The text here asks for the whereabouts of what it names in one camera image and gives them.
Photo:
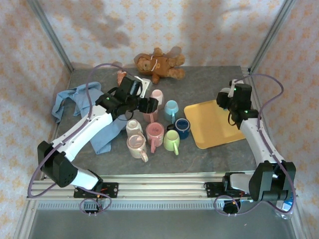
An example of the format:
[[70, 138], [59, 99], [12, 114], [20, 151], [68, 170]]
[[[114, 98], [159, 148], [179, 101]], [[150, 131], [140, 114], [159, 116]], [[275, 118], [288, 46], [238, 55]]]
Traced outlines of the salmon pink ceramic mug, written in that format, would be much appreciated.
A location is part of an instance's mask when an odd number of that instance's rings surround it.
[[146, 134], [151, 153], [155, 153], [156, 148], [163, 144], [164, 127], [159, 122], [150, 123], [146, 128]]

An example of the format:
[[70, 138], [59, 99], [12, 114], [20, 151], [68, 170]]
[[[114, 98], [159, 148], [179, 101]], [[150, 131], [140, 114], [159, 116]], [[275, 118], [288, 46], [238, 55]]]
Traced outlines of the cream white ceramic mug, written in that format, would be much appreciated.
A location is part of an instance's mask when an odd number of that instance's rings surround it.
[[126, 132], [128, 138], [134, 134], [143, 135], [143, 129], [141, 124], [136, 119], [131, 119], [126, 124]]

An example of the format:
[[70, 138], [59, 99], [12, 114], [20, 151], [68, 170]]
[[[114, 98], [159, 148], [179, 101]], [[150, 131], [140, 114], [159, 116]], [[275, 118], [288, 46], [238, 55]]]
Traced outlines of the yellow plastic tray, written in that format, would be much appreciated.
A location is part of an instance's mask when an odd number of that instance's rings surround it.
[[216, 100], [193, 104], [184, 108], [195, 144], [207, 149], [245, 139], [244, 134], [228, 120], [228, 110], [219, 107]]

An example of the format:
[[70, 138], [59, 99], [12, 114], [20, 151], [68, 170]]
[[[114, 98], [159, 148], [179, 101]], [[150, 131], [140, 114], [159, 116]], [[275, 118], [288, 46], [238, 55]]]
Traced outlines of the navy blue ceramic mug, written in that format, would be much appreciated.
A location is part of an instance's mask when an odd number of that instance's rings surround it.
[[190, 133], [190, 122], [187, 119], [180, 118], [175, 121], [175, 123], [170, 124], [166, 127], [166, 130], [177, 131], [179, 138], [181, 140], [188, 138]]

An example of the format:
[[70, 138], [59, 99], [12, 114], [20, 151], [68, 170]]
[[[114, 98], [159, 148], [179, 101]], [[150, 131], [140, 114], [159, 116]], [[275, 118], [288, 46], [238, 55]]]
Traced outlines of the pink floral ceramic mug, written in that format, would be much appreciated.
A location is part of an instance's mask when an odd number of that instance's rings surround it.
[[140, 134], [133, 134], [127, 139], [127, 147], [130, 154], [135, 159], [148, 162], [146, 139]]

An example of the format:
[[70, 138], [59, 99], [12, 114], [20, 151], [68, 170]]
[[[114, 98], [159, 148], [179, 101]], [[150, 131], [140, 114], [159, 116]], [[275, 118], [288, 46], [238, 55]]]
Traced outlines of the light blue ceramic mug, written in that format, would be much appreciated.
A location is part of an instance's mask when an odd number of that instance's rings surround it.
[[179, 107], [176, 101], [169, 100], [164, 106], [164, 117], [167, 121], [175, 123], [177, 120], [177, 115], [179, 112]]

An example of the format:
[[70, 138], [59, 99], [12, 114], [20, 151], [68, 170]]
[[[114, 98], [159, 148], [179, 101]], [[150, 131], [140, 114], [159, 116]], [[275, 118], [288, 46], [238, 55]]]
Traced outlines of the aluminium frame post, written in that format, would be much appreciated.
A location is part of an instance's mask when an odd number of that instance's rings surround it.
[[52, 25], [50, 24], [40, 2], [38, 0], [26, 0], [31, 9], [33, 10], [35, 16], [38, 18], [42, 28], [44, 29], [46, 35], [51, 41], [53, 47], [57, 51], [59, 57], [61, 58], [64, 66], [67, 68], [69, 73], [74, 71], [74, 67], [71, 64], [61, 42], [59, 41]]
[[253, 74], [259, 67], [262, 59], [264, 58], [269, 47], [271, 46], [272, 41], [275, 39], [276, 35], [279, 33], [281, 26], [285, 22], [286, 18], [289, 16], [296, 1], [297, 0], [284, 0], [278, 14], [275, 17], [275, 20], [273, 21], [270, 27], [270, 30], [266, 34], [266, 37], [264, 38], [259, 50], [257, 51], [257, 54], [254, 57], [251, 66], [248, 67], [248, 73], [250, 75]]

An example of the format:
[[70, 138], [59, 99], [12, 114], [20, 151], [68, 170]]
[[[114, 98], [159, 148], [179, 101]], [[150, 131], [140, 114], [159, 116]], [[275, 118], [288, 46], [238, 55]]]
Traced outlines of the pink white tumbler cup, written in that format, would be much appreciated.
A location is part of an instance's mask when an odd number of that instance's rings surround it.
[[164, 95], [163, 92], [159, 89], [155, 89], [151, 93], [151, 98], [157, 99], [158, 100], [158, 110], [161, 110], [164, 108]]

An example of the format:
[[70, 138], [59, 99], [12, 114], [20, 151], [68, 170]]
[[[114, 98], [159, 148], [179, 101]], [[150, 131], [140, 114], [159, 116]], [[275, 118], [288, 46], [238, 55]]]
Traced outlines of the brown teddy bear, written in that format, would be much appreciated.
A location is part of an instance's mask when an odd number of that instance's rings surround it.
[[185, 63], [185, 56], [178, 46], [168, 53], [163, 53], [158, 47], [152, 54], [140, 53], [134, 58], [134, 63], [141, 74], [152, 77], [153, 84], [158, 84], [161, 78], [181, 80], [185, 77], [185, 71], [180, 68]]

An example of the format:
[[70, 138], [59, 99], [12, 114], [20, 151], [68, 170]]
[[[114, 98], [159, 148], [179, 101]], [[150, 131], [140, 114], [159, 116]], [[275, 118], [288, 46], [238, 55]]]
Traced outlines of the blue cloth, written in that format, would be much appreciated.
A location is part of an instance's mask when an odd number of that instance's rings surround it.
[[[88, 92], [93, 105], [95, 104], [95, 101], [103, 95], [103, 92], [101, 91], [101, 84], [98, 82], [90, 82], [88, 84]], [[85, 84], [59, 92], [56, 95], [55, 104], [52, 108], [52, 115], [56, 118], [57, 123], [59, 123], [62, 119], [64, 112], [62, 102], [67, 98], [71, 99], [76, 104], [74, 110], [75, 116], [80, 115], [81, 117], [84, 117], [89, 112], [89, 100], [87, 98]], [[111, 151], [111, 141], [125, 129], [127, 122], [128, 120], [126, 116], [121, 115], [110, 125], [100, 130], [90, 140], [90, 143], [97, 155]]]

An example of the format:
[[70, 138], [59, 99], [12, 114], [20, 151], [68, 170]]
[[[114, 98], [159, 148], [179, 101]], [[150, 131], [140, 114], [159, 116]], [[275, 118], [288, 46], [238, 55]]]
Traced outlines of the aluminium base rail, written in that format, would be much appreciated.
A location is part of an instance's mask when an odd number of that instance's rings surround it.
[[[231, 172], [253, 174], [253, 171]], [[223, 182], [227, 173], [186, 173], [153, 175], [110, 175], [103, 182], [119, 183], [117, 200], [209, 200], [205, 182]], [[50, 179], [35, 180], [31, 194], [43, 200], [73, 199], [75, 187], [54, 185]]]

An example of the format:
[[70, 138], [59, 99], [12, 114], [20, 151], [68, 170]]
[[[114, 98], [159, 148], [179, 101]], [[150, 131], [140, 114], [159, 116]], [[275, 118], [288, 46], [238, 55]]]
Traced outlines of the clear plastic water bottle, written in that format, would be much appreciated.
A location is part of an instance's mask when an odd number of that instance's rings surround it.
[[[291, 194], [290, 198], [288, 198], [284, 201], [277, 201], [276, 208], [287, 212], [291, 209], [293, 202], [294, 202], [294, 197], [293, 197], [293, 194]], [[290, 211], [288, 214], [287, 213], [283, 214], [283, 213], [279, 212], [277, 209], [275, 209], [275, 212], [276, 212], [278, 217], [280, 217], [284, 220], [291, 219], [291, 217], [293, 215], [293, 211]]]

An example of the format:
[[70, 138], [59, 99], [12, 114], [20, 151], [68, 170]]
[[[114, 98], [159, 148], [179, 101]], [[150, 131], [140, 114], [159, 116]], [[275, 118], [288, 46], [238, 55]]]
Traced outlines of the light green ceramic mug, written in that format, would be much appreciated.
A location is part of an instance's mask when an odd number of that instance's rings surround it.
[[180, 145], [180, 138], [179, 134], [175, 130], [169, 130], [164, 136], [163, 140], [164, 148], [167, 151], [174, 152], [175, 155], [179, 155], [179, 145]]

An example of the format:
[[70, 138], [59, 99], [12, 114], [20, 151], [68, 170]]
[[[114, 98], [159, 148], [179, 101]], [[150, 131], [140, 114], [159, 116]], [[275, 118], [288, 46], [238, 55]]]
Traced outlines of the pale pink cream-lined mug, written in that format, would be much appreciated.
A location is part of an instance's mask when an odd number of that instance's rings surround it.
[[148, 123], [153, 123], [158, 121], [158, 110], [155, 110], [153, 113], [143, 113], [143, 118]]

